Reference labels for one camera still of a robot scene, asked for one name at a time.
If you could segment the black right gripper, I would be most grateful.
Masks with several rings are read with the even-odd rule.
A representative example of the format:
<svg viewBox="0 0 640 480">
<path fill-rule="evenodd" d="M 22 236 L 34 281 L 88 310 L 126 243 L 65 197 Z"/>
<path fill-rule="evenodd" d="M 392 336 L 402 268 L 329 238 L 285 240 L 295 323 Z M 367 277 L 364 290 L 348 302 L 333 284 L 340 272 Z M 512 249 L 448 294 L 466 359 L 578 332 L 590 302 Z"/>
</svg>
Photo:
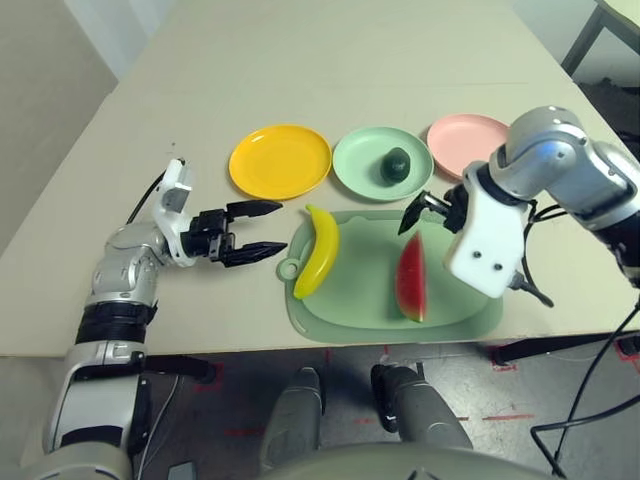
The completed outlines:
<svg viewBox="0 0 640 480">
<path fill-rule="evenodd" d="M 420 219 L 425 209 L 431 209 L 444 217 L 443 226 L 451 233 L 459 232 L 466 223 L 469 195 L 463 185 L 449 189 L 443 199 L 421 191 L 404 210 L 398 234 L 402 235 Z"/>
</svg>

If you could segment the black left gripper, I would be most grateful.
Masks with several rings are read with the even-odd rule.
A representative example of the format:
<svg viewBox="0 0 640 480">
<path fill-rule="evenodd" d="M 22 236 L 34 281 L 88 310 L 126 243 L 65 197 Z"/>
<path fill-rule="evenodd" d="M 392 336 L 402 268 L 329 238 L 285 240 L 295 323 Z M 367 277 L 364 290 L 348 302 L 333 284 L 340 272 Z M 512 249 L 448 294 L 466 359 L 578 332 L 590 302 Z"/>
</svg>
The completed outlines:
<svg viewBox="0 0 640 480">
<path fill-rule="evenodd" d="M 235 249 L 235 235 L 229 224 L 239 217 L 258 217 L 281 209 L 283 204 L 272 200 L 233 202 L 224 209 L 206 210 L 193 217 L 188 230 L 180 234 L 181 245 L 189 258 L 204 257 L 221 262 L 226 268 L 257 263 L 272 257 L 287 247 L 283 242 L 255 242 Z"/>
</svg>

